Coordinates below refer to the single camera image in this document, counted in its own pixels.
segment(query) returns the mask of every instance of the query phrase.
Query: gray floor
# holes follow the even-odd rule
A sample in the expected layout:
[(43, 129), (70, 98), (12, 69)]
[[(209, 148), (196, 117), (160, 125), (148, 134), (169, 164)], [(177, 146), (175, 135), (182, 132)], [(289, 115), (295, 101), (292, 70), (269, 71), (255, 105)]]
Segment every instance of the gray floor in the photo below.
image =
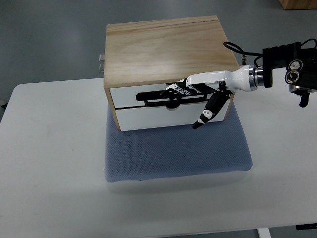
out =
[[(247, 51), (317, 37), (317, 10), (284, 11), (278, 0), (0, 0), (0, 100), (9, 101), (21, 83), (102, 77), (98, 56), (107, 24), (205, 15), (217, 15), (227, 38)], [(270, 231), (273, 238), (317, 237), (316, 230), (295, 227)], [(250, 230), (187, 237), (258, 235)]]

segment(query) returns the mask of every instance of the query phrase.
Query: blue mat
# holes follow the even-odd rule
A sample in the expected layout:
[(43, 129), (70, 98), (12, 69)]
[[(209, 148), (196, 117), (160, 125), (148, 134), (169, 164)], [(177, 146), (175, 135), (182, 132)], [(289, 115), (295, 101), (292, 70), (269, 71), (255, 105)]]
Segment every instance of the blue mat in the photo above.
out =
[(118, 131), (108, 110), (108, 182), (248, 171), (251, 167), (248, 144), (234, 105), (226, 120), (207, 123), (197, 130), (192, 125), (180, 125)]

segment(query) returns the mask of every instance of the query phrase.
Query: wood grain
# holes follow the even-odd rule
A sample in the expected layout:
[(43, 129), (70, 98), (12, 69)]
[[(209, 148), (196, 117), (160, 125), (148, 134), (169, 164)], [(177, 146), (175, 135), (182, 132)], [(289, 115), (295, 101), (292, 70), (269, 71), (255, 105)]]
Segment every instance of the wood grain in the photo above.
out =
[(105, 88), (175, 82), (238, 69), (216, 16), (107, 26)]

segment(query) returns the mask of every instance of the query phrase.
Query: wooden drawer cabinet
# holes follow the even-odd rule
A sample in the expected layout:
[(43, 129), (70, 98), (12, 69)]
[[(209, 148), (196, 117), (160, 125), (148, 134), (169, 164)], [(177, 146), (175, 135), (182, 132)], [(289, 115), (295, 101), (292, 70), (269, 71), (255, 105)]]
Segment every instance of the wooden drawer cabinet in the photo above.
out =
[[(164, 100), (152, 100), (158, 106), (149, 107), (136, 96), (164, 90), (166, 83), (192, 74), (237, 70), (224, 41), (227, 38), (216, 16), (108, 25), (104, 87), (118, 129), (194, 123), (206, 100), (171, 111), (158, 103)], [(223, 120), (229, 108), (230, 101), (212, 121)]]

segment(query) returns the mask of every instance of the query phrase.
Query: white drawer front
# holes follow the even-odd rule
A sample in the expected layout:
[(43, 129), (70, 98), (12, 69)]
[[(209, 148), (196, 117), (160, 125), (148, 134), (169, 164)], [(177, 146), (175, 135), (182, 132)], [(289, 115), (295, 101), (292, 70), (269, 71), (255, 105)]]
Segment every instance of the white drawer front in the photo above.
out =
[(166, 84), (142, 85), (123, 88), (110, 88), (115, 108), (144, 106), (144, 101), (137, 101), (135, 96), (142, 92), (162, 91), (167, 88)]
[[(210, 121), (223, 120), (229, 106), (229, 100), (219, 114)], [(193, 124), (200, 116), (206, 102), (181, 105), (175, 111), (166, 107), (143, 107), (116, 110), (121, 131), (138, 130), (173, 125)]]

